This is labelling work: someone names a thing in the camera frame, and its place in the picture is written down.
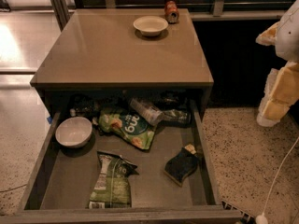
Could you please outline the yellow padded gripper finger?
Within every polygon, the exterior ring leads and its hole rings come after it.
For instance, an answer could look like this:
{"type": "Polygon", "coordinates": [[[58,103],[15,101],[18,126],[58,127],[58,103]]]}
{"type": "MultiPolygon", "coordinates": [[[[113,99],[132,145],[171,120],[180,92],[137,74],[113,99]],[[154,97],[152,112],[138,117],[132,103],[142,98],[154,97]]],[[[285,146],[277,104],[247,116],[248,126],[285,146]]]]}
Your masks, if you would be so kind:
{"type": "Polygon", "coordinates": [[[255,42],[263,46],[274,46],[277,38],[278,22],[272,24],[256,37],[255,42]]]}
{"type": "Polygon", "coordinates": [[[299,63],[287,62],[277,70],[272,68],[264,87],[264,97],[258,108],[257,122],[273,127],[299,100],[299,63]]]}

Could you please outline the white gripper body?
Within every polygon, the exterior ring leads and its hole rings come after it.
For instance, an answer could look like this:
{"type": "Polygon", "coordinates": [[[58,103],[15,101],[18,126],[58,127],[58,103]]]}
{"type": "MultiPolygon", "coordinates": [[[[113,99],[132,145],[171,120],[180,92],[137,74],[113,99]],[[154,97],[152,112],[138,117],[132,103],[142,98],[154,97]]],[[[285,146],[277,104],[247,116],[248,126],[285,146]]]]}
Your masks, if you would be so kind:
{"type": "Polygon", "coordinates": [[[275,45],[276,55],[286,61],[299,61],[299,0],[281,17],[275,45]]]}

